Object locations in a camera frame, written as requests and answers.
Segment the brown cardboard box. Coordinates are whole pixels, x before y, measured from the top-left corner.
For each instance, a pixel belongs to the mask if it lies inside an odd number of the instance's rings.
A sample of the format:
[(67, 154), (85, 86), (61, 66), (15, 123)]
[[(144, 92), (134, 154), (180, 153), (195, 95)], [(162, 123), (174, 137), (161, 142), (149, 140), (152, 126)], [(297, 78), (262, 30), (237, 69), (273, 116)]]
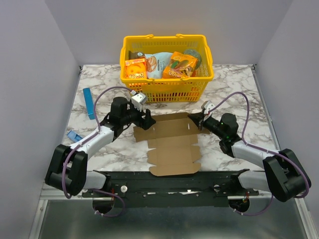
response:
[(198, 134), (188, 113), (153, 117), (156, 124), (148, 130), (134, 127), (136, 142), (148, 143), (149, 171), (157, 177), (194, 174), (201, 169)]

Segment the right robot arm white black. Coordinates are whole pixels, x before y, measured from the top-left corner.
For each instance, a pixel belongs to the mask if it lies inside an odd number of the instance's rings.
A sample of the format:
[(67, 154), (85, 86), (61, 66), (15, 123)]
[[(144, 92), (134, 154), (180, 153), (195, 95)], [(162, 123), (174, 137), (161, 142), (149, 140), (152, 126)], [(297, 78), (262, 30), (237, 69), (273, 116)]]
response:
[(245, 143), (237, 133), (239, 125), (235, 115), (225, 113), (216, 120), (199, 112), (188, 117), (199, 130), (206, 129), (220, 139), (219, 146), (224, 154), (263, 168), (262, 172), (245, 170), (231, 180), (229, 189), (233, 194), (257, 189), (271, 192), (277, 200), (286, 202), (311, 187), (308, 175), (292, 150), (272, 151)]

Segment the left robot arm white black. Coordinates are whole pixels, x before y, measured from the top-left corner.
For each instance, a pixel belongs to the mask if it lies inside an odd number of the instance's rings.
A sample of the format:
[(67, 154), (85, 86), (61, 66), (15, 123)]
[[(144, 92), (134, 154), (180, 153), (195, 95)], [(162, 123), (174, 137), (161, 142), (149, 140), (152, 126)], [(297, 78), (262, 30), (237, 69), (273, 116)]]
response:
[(62, 190), (67, 198), (78, 195), (83, 189), (93, 189), (98, 196), (110, 193), (108, 175), (87, 169), (88, 160), (102, 147), (115, 141), (131, 124), (147, 130), (156, 121), (150, 110), (142, 106), (147, 97), (138, 93), (127, 100), (115, 97), (110, 112), (97, 128), (82, 140), (69, 146), (60, 144), (53, 153), (45, 176), (45, 184)]

